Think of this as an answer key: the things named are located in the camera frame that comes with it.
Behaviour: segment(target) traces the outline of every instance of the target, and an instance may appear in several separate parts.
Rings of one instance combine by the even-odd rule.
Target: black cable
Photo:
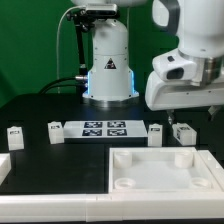
[[[78,87],[78,86],[83,86],[83,84],[65,84],[65,85],[54,85],[54,86],[49,86],[48,88],[46,88],[44,91],[39,92],[39,94],[45,94],[46,92],[48,92],[51,89],[54,88],[59,88],[59,87]]]
[[[54,84],[57,84],[57,83],[61,83],[61,82],[65,82],[65,81],[74,81],[75,80],[75,77],[66,77],[66,78],[61,78],[61,79],[57,79],[53,82],[50,82],[49,84],[47,84],[46,86],[44,86],[40,91],[39,91],[39,94],[45,92],[46,89],[48,89],[48,87],[51,87],[53,86]]]

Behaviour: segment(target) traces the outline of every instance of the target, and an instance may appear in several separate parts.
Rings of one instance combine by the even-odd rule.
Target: white block
[[[7,129],[9,151],[24,149],[23,132],[21,127]]]
[[[48,133],[51,144],[64,143],[64,130],[61,122],[48,123]]]
[[[11,170],[10,155],[8,153],[0,154],[0,185],[7,177],[10,170]]]
[[[148,146],[161,147],[163,143],[163,126],[159,124],[149,125]]]
[[[197,132],[188,124],[174,124],[173,136],[180,142],[181,145],[196,145]]]

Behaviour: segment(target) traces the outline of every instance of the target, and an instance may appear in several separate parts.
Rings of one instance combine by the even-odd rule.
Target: white cube
[[[48,133],[51,144],[64,143],[64,130],[61,122],[48,123]]]
[[[163,126],[159,124],[149,125],[148,146],[161,147],[163,143]]]
[[[180,142],[181,145],[196,145],[197,132],[188,124],[174,124],[173,136]]]
[[[7,129],[9,151],[24,149],[23,132],[21,127]]]

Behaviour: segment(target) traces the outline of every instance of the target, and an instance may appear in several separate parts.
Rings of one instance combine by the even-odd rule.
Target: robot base
[[[112,108],[112,107],[127,107],[130,105],[138,104],[139,95],[131,97],[126,100],[116,100],[116,101],[106,101],[106,100],[95,100],[92,98],[83,97],[83,103],[102,108]]]

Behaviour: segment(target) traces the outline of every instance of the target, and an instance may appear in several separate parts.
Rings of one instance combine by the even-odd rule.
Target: warning label
[[[117,69],[112,58],[110,58],[110,60],[107,62],[105,69]]]

